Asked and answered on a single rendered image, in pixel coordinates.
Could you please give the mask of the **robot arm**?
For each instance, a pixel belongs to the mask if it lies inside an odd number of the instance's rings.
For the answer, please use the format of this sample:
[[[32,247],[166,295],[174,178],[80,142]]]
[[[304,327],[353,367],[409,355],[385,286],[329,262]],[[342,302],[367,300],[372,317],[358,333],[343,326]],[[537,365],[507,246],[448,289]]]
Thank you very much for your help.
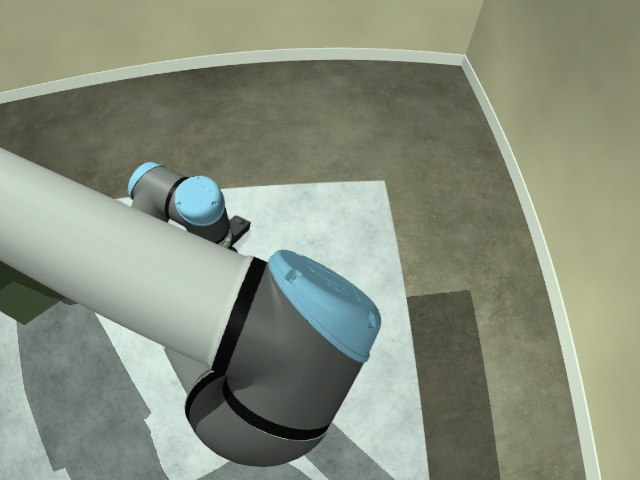
[[[0,261],[162,345],[217,455],[270,467],[310,452],[370,357],[374,302],[293,251],[230,250],[251,222],[228,219],[208,177],[147,162],[128,194],[131,206],[0,148]]]

